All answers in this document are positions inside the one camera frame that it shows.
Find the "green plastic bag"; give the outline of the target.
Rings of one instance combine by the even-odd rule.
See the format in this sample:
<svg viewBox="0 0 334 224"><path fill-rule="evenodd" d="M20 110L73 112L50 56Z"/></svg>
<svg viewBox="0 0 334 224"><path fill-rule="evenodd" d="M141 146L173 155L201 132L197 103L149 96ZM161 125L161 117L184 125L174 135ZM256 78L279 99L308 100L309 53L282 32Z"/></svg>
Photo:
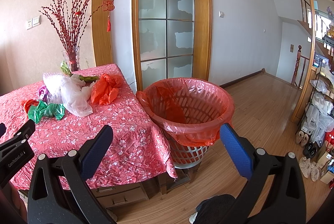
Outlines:
<svg viewBox="0 0 334 224"><path fill-rule="evenodd" d="M65 107L63 104L46 103L38 101L38 105L32 105L28 111L28 118L33 120L36 124L41 122L43 117L55 118L61 120L65 115Z"/></svg>

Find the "purple plastic bag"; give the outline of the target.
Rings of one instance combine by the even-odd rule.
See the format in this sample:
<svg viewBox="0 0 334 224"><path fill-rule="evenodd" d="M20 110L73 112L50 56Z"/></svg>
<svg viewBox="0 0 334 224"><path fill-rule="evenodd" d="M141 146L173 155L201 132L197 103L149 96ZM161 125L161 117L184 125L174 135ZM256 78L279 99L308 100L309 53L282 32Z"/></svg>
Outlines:
<svg viewBox="0 0 334 224"><path fill-rule="evenodd" d="M44 101L46 103L48 103L49 101L49 91L46 87L46 85L42 85L39 89L38 89L38 98L41 101Z"/></svg>

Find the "white translucent plastic bag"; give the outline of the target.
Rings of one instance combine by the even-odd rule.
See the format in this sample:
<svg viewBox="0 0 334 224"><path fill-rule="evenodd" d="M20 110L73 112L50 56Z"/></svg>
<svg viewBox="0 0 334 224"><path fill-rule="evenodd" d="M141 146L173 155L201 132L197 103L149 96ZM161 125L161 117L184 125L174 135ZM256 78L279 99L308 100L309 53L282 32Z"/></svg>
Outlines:
<svg viewBox="0 0 334 224"><path fill-rule="evenodd" d="M71 77L64 74L44 73L43 82L49 92L49 103L63 104L65 109L78 117L89 116L93 108L88 103L92 87L79 79L79 75Z"/></svg>

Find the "orange plastic bag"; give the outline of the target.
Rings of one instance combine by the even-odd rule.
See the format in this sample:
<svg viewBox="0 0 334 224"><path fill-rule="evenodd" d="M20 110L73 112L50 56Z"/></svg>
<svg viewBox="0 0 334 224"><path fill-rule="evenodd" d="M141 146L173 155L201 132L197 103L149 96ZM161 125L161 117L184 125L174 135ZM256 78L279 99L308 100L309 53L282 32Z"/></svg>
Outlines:
<svg viewBox="0 0 334 224"><path fill-rule="evenodd" d="M123 78L119 75L102 74L101 78L93 85L91 102L99 105L109 105L118 96L123 84Z"/></svg>

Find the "white sneakers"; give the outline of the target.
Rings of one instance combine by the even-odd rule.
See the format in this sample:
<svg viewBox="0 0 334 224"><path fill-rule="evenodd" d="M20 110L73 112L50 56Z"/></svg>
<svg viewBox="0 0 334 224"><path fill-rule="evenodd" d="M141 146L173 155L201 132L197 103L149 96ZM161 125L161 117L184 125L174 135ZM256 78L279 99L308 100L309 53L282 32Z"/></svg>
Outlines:
<svg viewBox="0 0 334 224"><path fill-rule="evenodd" d="M309 158L302 157L299 161L299 166L302 175L306 179L310 178L313 182L316 182L319 179L320 169L316 162L310 161Z"/></svg>

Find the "wooden cabinet drawers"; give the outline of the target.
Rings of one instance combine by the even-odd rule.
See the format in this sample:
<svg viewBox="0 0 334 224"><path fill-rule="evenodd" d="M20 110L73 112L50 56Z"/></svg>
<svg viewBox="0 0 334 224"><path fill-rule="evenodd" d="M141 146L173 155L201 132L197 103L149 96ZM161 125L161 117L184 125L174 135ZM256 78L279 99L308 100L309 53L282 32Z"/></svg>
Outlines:
<svg viewBox="0 0 334 224"><path fill-rule="evenodd" d="M149 200L160 189L156 179L149 179L140 183L95 188L91 191L104 208L111 208Z"/></svg>

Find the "black metal storage shelf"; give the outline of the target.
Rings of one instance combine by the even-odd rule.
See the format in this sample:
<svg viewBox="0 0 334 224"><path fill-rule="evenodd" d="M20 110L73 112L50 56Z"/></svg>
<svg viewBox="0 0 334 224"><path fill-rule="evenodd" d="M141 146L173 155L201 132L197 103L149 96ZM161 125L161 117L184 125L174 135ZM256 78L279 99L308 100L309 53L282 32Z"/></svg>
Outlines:
<svg viewBox="0 0 334 224"><path fill-rule="evenodd" d="M312 66L316 72L309 81L311 92L296 142L303 147L307 159L319 154L329 161L333 149L333 74L329 59L321 54L314 54Z"/></svg>

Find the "pink floral tablecloth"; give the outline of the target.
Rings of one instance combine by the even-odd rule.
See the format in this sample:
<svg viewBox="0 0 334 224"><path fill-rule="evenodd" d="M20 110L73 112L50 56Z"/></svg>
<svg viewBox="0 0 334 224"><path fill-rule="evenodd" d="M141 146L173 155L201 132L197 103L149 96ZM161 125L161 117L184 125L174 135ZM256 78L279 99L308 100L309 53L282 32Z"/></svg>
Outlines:
<svg viewBox="0 0 334 224"><path fill-rule="evenodd" d="M93 105L93 113L80 118L67 112L62 120L42 118L28 142L31 159L11 179L20 190L30 186L37 157L60 157L78 150L107 124L113 129L113 142L99 168L87 184L90 188L138 183L163 173L177 177L170 147L160 128L149 118L126 81L118 97L105 106Z"/></svg>

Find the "glass vase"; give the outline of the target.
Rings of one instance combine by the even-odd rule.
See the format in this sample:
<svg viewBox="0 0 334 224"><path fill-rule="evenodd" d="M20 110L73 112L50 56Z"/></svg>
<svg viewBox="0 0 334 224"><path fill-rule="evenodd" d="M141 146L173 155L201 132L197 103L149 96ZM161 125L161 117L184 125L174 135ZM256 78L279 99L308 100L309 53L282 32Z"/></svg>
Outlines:
<svg viewBox="0 0 334 224"><path fill-rule="evenodd" d="M80 70L79 51L80 47L78 47L75 52L70 54L68 54L66 50L62 51L64 61L67 63L71 72L76 72Z"/></svg>

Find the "wooden stair railing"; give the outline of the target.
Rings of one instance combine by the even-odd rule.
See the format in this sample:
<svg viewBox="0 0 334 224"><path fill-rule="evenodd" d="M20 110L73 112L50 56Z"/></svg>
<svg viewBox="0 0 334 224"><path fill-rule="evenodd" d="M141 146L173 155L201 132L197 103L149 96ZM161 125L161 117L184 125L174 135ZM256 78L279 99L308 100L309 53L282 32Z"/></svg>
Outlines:
<svg viewBox="0 0 334 224"><path fill-rule="evenodd" d="M306 64L309 62L309 58L302 55L302 46L298 46L297 57L294 66L294 72L292 75L291 84L296 86L298 89L302 89L303 77L306 70Z"/></svg>

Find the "red berry branches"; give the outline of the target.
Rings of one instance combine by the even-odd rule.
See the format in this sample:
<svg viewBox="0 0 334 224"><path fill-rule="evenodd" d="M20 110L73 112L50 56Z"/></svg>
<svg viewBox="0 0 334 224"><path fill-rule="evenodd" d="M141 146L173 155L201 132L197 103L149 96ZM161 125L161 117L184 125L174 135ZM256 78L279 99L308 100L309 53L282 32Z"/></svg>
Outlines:
<svg viewBox="0 0 334 224"><path fill-rule="evenodd" d="M42 6L39 13L45 16L62 43L69 56L75 55L80 46L81 39L92 16L102 3L88 14L91 0L51 0L50 5Z"/></svg>

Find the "red Chinese knot ornament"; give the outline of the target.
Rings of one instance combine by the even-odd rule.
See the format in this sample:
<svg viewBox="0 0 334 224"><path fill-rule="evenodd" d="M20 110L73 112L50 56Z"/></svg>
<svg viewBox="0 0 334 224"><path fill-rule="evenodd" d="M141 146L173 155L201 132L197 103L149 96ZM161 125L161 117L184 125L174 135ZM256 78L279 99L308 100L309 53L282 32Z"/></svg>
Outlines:
<svg viewBox="0 0 334 224"><path fill-rule="evenodd" d="M103 0L102 10L104 12L108 13L108 15L107 15L107 27L106 27L107 32L111 31L110 12L113 11L114 9L115 9L114 0Z"/></svg>

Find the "frosted glass sliding door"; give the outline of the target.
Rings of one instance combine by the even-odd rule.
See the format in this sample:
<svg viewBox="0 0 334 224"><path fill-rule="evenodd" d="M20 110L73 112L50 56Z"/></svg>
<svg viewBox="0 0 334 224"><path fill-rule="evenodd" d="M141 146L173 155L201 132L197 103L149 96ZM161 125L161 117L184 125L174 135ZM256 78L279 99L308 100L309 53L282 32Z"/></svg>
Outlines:
<svg viewBox="0 0 334 224"><path fill-rule="evenodd" d="M194 52L194 0L139 0L142 83L190 78Z"/></svg>

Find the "wall switch plate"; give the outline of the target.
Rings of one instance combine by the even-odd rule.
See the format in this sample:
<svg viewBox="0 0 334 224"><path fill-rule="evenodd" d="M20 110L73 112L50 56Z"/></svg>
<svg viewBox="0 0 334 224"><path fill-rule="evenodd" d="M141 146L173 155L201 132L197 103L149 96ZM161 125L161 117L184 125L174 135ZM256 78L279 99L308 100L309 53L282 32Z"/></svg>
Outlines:
<svg viewBox="0 0 334 224"><path fill-rule="evenodd" d="M27 30L30 30L41 24L41 16L33 17L27 21Z"/></svg>

